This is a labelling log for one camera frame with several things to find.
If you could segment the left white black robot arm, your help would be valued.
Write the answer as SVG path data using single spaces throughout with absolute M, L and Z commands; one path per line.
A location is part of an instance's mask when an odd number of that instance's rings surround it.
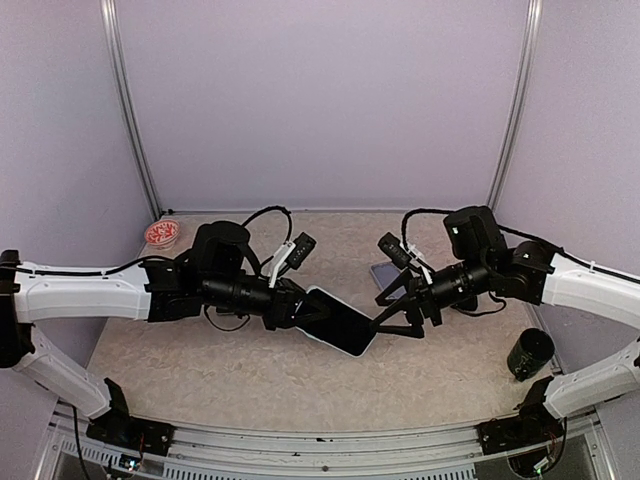
M 239 318 L 259 316 L 266 329 L 325 320 L 330 310 L 302 287 L 279 277 L 298 268 L 316 245 L 302 233 L 275 254 L 269 278 L 241 224 L 221 220 L 200 226 L 192 246 L 174 259 L 157 255 L 114 268 L 54 267 L 22 262 L 16 250 L 1 255 L 1 366 L 30 377 L 74 406 L 88 421 L 90 438 L 167 455 L 173 425 L 133 416 L 122 388 L 61 352 L 36 327 L 60 318 L 118 317 L 149 323 L 197 317 L 210 307 Z

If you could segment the lilac phone case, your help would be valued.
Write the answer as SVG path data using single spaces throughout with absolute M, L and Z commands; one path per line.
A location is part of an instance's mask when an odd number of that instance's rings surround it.
M 400 275 L 401 270 L 392 262 L 374 264 L 370 267 L 374 283 L 380 291 L 386 289 Z

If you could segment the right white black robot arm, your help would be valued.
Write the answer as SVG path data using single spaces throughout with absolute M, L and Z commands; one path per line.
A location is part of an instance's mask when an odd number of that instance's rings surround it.
M 507 246 L 509 228 L 487 206 L 443 211 L 443 224 L 457 262 L 439 271 L 423 266 L 404 236 L 385 234 L 379 248 L 400 268 L 376 302 L 383 312 L 371 331 L 421 339 L 423 324 L 438 326 L 444 308 L 469 305 L 484 293 L 532 305 L 570 307 L 639 326 L 639 279 L 578 259 L 542 238 L 522 234 Z M 574 413 L 617 399 L 639 387 L 639 343 L 570 374 L 536 381 L 516 414 L 477 425 L 484 454 L 532 446 L 566 433 Z

